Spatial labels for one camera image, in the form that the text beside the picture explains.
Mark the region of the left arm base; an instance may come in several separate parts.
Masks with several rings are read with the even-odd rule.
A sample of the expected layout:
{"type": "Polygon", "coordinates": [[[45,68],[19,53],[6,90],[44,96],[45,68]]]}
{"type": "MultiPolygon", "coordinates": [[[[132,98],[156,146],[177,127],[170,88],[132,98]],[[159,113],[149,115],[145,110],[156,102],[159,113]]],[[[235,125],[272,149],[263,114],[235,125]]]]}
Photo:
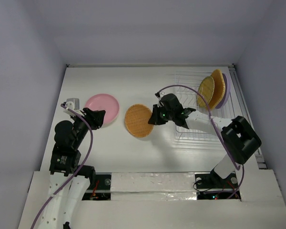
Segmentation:
{"type": "Polygon", "coordinates": [[[111,200],[111,173],[97,173],[96,181],[88,187],[82,200],[111,200]]]}

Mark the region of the pink round plate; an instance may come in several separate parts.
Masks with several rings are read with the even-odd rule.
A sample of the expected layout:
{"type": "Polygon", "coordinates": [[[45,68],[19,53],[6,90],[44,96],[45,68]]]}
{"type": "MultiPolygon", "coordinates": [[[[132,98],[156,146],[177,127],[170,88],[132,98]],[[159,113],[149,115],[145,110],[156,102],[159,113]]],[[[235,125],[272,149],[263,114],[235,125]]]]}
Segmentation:
{"type": "Polygon", "coordinates": [[[96,94],[87,100],[84,107],[92,111],[105,110],[103,126],[112,124],[120,111],[118,100],[110,94],[96,94]]]}

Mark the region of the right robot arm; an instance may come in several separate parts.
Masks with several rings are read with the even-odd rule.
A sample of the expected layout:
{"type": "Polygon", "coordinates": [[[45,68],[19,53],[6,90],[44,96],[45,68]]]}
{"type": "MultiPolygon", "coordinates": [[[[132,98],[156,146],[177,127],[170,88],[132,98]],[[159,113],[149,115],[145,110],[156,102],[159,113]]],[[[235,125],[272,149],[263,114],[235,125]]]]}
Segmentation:
{"type": "Polygon", "coordinates": [[[156,93],[155,96],[158,103],[153,105],[149,124],[164,125],[172,121],[176,126],[199,130],[219,138],[226,155],[211,171],[210,182],[215,187],[225,184],[227,177],[238,170],[240,165],[244,165],[262,144],[257,133],[242,116],[220,118],[194,108],[184,108],[174,94],[156,93]]]}

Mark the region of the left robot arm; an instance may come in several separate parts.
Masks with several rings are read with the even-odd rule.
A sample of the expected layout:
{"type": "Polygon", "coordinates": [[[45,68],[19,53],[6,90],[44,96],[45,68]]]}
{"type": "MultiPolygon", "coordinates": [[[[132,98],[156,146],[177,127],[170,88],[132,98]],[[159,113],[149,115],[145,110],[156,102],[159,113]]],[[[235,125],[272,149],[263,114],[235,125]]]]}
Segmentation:
{"type": "Polygon", "coordinates": [[[61,106],[73,121],[61,121],[54,128],[47,200],[33,220],[32,229],[72,228],[74,213],[84,193],[97,184],[94,167],[85,165],[92,145],[83,161],[80,161],[79,146],[87,133],[101,128],[106,112],[89,108],[74,110],[70,102],[61,106]]]}

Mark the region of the round woven orange plate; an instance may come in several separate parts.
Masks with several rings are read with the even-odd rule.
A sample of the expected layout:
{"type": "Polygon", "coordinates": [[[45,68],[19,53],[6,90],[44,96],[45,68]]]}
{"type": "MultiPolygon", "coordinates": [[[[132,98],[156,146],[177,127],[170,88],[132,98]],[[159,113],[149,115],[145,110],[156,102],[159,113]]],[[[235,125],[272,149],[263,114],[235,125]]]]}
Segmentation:
{"type": "Polygon", "coordinates": [[[125,113],[124,123],[127,131],[134,137],[147,137],[153,130],[153,124],[148,121],[152,111],[143,104],[134,104],[125,113]]]}

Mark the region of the green rimmed woven plate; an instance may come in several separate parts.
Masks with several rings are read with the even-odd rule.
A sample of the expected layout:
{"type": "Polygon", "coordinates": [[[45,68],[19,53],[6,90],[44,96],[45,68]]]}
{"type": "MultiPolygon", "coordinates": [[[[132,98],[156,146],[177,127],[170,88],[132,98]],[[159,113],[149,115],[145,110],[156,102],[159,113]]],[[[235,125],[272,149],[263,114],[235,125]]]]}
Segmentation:
{"type": "Polygon", "coordinates": [[[206,104],[209,104],[212,100],[214,89],[215,88],[215,81],[213,77],[208,76],[205,77],[199,85],[198,92],[204,98],[202,99],[201,96],[197,96],[197,105],[199,107],[206,107],[206,104]]]}

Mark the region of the square woven orange tray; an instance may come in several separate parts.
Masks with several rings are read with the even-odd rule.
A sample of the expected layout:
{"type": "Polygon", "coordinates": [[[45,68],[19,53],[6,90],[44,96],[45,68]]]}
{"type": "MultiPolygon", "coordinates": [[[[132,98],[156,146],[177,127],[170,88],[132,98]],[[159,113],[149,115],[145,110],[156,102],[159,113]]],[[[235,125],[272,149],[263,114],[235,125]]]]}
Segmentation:
{"type": "Polygon", "coordinates": [[[215,109],[215,107],[221,102],[225,94],[225,81],[223,74],[220,69],[215,69],[211,77],[214,80],[214,93],[211,101],[209,102],[209,107],[211,110],[215,109]]]}

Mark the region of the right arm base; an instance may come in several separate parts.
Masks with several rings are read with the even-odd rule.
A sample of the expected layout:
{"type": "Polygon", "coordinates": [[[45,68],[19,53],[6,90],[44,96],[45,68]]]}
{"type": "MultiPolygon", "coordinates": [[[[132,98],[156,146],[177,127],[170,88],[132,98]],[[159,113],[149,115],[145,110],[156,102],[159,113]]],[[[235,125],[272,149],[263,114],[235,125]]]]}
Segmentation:
{"type": "Polygon", "coordinates": [[[241,199],[240,192],[236,191],[238,180],[235,172],[227,178],[215,178],[210,173],[195,174],[193,189],[198,200],[241,199]]]}

